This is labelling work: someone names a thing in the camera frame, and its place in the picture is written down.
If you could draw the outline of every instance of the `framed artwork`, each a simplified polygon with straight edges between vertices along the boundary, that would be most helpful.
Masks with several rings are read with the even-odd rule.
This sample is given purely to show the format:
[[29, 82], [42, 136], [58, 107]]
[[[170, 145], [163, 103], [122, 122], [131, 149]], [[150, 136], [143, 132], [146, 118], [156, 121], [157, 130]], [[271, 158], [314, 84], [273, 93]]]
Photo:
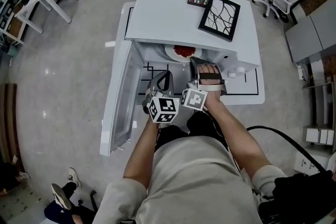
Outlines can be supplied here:
[[209, 0], [199, 29], [232, 41], [240, 6], [230, 0]]

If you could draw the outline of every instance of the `red food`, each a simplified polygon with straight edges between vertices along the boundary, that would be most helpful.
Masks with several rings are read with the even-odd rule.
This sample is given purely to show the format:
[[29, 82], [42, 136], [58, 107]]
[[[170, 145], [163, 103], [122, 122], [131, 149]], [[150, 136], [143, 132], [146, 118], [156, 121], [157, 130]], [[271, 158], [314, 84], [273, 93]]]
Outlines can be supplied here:
[[193, 55], [196, 51], [194, 47], [185, 47], [180, 45], [175, 45], [173, 49], [177, 55], [180, 55], [184, 58]]

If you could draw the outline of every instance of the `refrigerator door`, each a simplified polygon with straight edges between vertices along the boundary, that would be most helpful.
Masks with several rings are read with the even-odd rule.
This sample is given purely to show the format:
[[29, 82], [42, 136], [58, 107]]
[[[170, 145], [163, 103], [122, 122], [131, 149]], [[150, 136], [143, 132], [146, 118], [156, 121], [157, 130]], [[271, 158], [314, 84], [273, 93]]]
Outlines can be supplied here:
[[116, 45], [102, 123], [101, 155], [110, 156], [131, 136], [135, 98], [143, 65], [143, 57], [135, 43], [124, 40], [119, 46]]

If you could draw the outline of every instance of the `gray floor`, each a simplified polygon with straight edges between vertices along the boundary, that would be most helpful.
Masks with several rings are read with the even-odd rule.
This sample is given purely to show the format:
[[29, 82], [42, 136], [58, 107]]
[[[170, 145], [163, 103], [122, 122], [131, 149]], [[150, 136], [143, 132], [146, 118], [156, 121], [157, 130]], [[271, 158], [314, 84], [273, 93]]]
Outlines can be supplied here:
[[[94, 188], [98, 200], [106, 185], [121, 177], [141, 131], [133, 143], [110, 158], [99, 155], [101, 120], [110, 82], [113, 48], [122, 5], [135, 0], [65, 0], [61, 6], [72, 18], [67, 24], [54, 11], [39, 6], [33, 21], [43, 34], [29, 29], [27, 45], [13, 60], [9, 80], [18, 84], [17, 128], [29, 183], [51, 198], [50, 184], [66, 182], [67, 167], [74, 167], [84, 190]], [[262, 105], [231, 106], [246, 126], [266, 125], [301, 140], [310, 120], [310, 99], [302, 91], [282, 33], [264, 7], [252, 4], [264, 70], [266, 101]], [[253, 131], [269, 159], [293, 173], [295, 150], [277, 135]]]

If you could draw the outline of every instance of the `white plate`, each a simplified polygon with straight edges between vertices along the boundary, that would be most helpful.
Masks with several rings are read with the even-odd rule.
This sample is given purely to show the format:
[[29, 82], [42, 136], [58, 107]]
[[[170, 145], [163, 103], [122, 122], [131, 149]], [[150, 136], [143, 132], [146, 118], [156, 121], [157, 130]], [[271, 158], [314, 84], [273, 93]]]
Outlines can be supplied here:
[[181, 55], [176, 54], [176, 52], [174, 50], [174, 46], [175, 45], [165, 45], [164, 50], [165, 50], [166, 54], [175, 61], [190, 62], [190, 57], [194, 56], [194, 57], [199, 58], [202, 55], [202, 49], [195, 48], [196, 50], [192, 55], [190, 55], [188, 57], [183, 57]]

